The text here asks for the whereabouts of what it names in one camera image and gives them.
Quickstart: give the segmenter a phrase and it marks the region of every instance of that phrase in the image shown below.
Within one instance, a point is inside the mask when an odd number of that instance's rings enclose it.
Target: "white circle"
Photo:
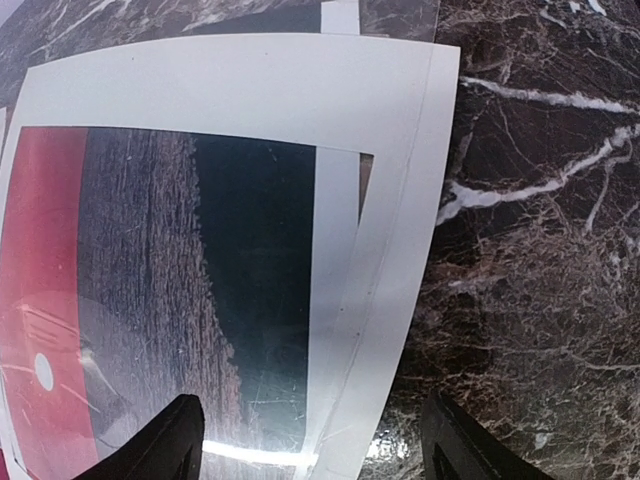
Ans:
[[[43,354],[38,353],[36,355],[35,366],[36,377],[38,377],[40,385],[42,385],[42,388],[46,391],[50,392],[53,390],[53,371],[51,370],[49,360],[47,360],[47,357]]]

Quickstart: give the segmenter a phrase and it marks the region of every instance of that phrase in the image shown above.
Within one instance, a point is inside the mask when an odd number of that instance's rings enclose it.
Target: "black marble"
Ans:
[[[27,0],[0,28],[0,106],[30,65],[314,3]],[[431,1],[361,9],[365,35],[433,38]],[[421,478],[432,389],[555,478],[638,478],[640,9],[443,0],[436,41],[462,48],[439,226],[361,478]]]

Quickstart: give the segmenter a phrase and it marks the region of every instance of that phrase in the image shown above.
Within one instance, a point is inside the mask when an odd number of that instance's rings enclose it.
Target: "dark marble countertop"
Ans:
[[[0,30],[0,106],[28,66],[310,3],[26,0]],[[428,41],[431,8],[365,0],[362,33]],[[443,0],[436,41],[462,48],[439,227],[361,478],[421,478],[432,389],[558,479],[637,478],[640,8]]]

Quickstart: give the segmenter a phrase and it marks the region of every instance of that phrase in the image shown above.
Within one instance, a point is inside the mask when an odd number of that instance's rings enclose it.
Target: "red strip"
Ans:
[[[73,478],[98,462],[79,363],[78,211],[88,130],[26,128],[0,250],[0,355],[26,467]],[[53,372],[47,391],[36,355]]]

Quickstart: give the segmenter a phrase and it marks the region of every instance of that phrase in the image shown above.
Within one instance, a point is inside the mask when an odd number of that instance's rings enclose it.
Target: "white frame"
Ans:
[[[297,33],[157,40],[34,67],[0,165],[2,222],[25,126],[215,133],[373,154],[335,331],[314,339],[332,352],[327,371],[344,375],[326,390],[331,417],[311,475],[355,478],[395,374],[426,263],[458,61],[454,47]],[[11,444],[5,428],[0,437]],[[19,466],[7,457],[13,475]]]

